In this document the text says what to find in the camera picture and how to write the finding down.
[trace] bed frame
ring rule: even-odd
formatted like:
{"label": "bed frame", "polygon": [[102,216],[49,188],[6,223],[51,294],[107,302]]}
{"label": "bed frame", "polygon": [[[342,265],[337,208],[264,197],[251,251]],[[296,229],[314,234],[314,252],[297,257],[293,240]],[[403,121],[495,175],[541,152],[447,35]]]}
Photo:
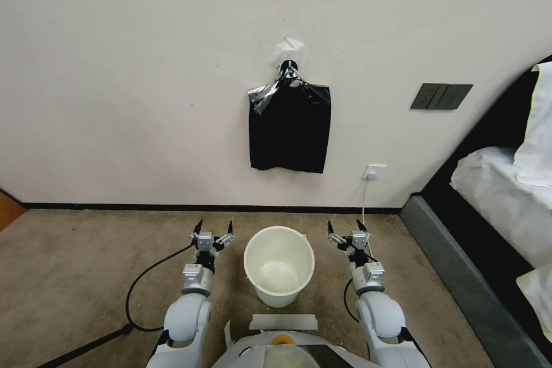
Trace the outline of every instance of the bed frame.
{"label": "bed frame", "polygon": [[533,268],[449,183],[471,152],[521,145],[537,77],[521,74],[401,212],[497,368],[552,366],[552,343],[515,282]]}

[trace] floor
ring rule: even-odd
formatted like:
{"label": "floor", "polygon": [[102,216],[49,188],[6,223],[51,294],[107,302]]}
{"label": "floor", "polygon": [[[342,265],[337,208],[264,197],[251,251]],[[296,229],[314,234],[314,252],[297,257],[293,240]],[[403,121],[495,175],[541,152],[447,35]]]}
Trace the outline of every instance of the floor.
{"label": "floor", "polygon": [[[236,240],[216,262],[212,319],[203,366],[224,352],[223,328],[233,338],[250,334],[253,313],[314,313],[318,335],[367,358],[357,324],[347,315],[343,288],[348,263],[326,240],[327,220],[347,234],[357,216],[347,214],[213,213],[30,210],[0,233],[0,366],[32,368],[103,336],[126,323],[124,300],[134,278],[150,264],[189,243],[188,233],[222,234],[233,219]],[[307,235],[316,257],[311,283],[294,303],[269,309],[259,301],[243,270],[249,238],[271,225]],[[368,215],[374,255],[385,268],[388,295],[434,368],[492,367],[470,325],[398,216]],[[162,324],[179,296],[187,251],[148,273],[131,299],[134,318]],[[354,294],[348,302],[354,306]],[[133,331],[65,364],[74,367],[145,366],[158,333]]]}

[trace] gray switch panel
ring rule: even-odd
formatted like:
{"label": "gray switch panel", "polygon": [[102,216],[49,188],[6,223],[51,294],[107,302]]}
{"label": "gray switch panel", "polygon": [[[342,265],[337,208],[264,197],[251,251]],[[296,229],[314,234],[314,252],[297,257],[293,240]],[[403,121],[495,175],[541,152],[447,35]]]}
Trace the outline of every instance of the gray switch panel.
{"label": "gray switch panel", "polygon": [[464,84],[424,83],[410,108],[428,110],[457,109],[472,86]]}
{"label": "gray switch panel", "polygon": [[439,88],[438,83],[424,83],[410,109],[426,109]]}
{"label": "gray switch panel", "polygon": [[453,98],[448,103],[448,106],[446,108],[439,108],[438,106],[436,109],[448,109],[448,110],[457,109],[473,85],[450,85],[450,86],[457,87],[456,93],[454,94]]}
{"label": "gray switch panel", "polygon": [[441,83],[439,85],[439,87],[437,88],[437,92],[435,93],[435,95],[433,96],[433,99],[431,100],[430,104],[427,106],[427,109],[435,109],[437,108],[437,104],[439,103],[439,101],[441,100],[441,98],[443,97],[444,95],[444,92],[447,90],[448,88],[448,84],[446,83]]}

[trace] white bucket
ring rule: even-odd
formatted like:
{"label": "white bucket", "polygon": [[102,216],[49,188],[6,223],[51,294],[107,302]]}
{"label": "white bucket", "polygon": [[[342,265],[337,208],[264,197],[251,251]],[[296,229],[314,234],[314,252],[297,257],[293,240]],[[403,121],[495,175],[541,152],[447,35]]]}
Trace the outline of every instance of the white bucket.
{"label": "white bucket", "polygon": [[243,266],[259,298],[268,306],[282,308],[311,280],[315,254],[305,235],[289,227],[272,226],[247,243]]}

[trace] pillow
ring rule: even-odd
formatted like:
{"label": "pillow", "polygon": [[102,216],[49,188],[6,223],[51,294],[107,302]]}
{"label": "pillow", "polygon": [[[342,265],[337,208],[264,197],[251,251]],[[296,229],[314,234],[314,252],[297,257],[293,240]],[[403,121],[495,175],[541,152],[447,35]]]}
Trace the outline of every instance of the pillow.
{"label": "pillow", "polygon": [[514,155],[519,182],[552,187],[552,62],[539,63],[525,140]]}

